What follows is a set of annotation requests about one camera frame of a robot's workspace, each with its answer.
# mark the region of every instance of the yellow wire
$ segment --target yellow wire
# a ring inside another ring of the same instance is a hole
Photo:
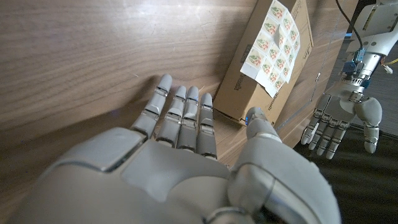
[[[398,58],[393,60],[392,62],[387,62],[387,63],[384,63],[384,64],[385,65],[392,65],[393,63],[396,63],[396,62],[398,62]]]

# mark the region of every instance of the cardboard box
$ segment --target cardboard box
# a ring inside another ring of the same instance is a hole
[[[289,10],[299,29],[301,48],[290,82],[285,83],[273,98],[255,80],[240,72],[272,3],[272,0],[258,0],[213,104],[216,110],[242,125],[245,125],[246,113],[253,106],[260,107],[272,125],[276,122],[313,47],[305,0],[279,1]]]

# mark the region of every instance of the wooden table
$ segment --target wooden table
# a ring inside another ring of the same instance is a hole
[[[255,3],[1,1],[0,222],[73,145],[129,127],[163,73],[173,76],[173,90],[196,85],[214,95]],[[341,4],[351,16],[356,1]],[[334,0],[307,5],[315,46],[275,124],[289,146],[325,89],[348,27]],[[219,159],[232,165],[245,128],[217,112],[215,128]]]

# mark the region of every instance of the sticker sheet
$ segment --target sticker sheet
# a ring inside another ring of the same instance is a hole
[[[300,34],[292,15],[278,0],[273,0],[241,73],[274,97],[290,81],[299,50]]]

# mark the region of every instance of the white robotic hand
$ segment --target white robotic hand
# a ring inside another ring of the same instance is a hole
[[[172,77],[165,74],[140,117],[131,126],[132,130],[151,138],[171,84]],[[202,96],[198,120],[198,94],[195,86],[190,87],[188,93],[184,86],[177,89],[156,141],[216,159],[212,98],[209,93]]]
[[[248,141],[228,182],[231,204],[251,214],[271,211],[287,223],[341,223],[318,167],[282,143],[261,109],[251,108],[246,117]]]
[[[177,89],[153,139],[171,84],[164,75],[130,129],[109,129],[52,164],[9,223],[340,223],[316,165],[282,144],[259,108],[231,170],[216,161],[211,96],[199,103],[196,87]]]
[[[301,143],[309,144],[310,150],[317,148],[319,156],[326,151],[326,158],[331,159],[347,128],[358,115],[364,123],[365,150],[374,153],[382,109],[377,99],[364,97],[363,90],[360,86],[336,83],[320,98]]]

